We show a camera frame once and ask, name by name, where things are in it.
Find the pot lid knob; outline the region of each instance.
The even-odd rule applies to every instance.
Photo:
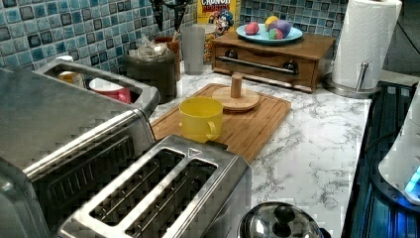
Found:
[[[288,223],[296,218],[291,206],[280,205],[273,213],[277,222],[272,225],[272,233],[278,237],[290,236],[291,229]]]

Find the yellow mug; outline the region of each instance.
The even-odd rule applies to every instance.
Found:
[[[210,97],[190,97],[179,104],[182,136],[197,142],[214,141],[222,131],[223,105]]]

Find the easter egg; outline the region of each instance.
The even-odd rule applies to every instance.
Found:
[[[271,22],[268,25],[268,30],[271,30],[271,29],[279,29],[279,30],[281,30],[283,32],[283,37],[285,38],[290,33],[291,26],[290,26],[290,23],[287,22],[287,21],[284,21],[284,20],[276,20],[274,22]]]
[[[281,39],[283,39],[283,32],[279,29],[276,29],[276,28],[271,29],[268,32],[268,38],[270,40],[281,40]]]
[[[267,31],[268,31],[268,25],[271,22],[276,21],[276,20],[278,20],[278,18],[276,16],[271,16],[271,17],[269,17],[265,20],[265,28],[266,28]]]
[[[256,22],[251,22],[245,26],[245,34],[255,35],[260,30],[259,24]]]

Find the wooden bread box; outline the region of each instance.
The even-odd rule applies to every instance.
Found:
[[[212,69],[245,79],[314,92],[330,66],[335,38],[303,34],[293,42],[260,45],[228,33],[213,40]]]

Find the mug handle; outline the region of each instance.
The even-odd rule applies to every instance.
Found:
[[[129,103],[129,102],[127,101],[126,96],[125,96],[123,93],[118,93],[118,99],[119,99],[120,101],[123,101],[123,102]]]
[[[207,124],[210,127],[210,134],[207,134],[206,136],[209,140],[212,141],[212,140],[216,139],[216,136],[217,136],[216,135],[216,125],[214,125],[214,123],[212,121],[208,121]]]

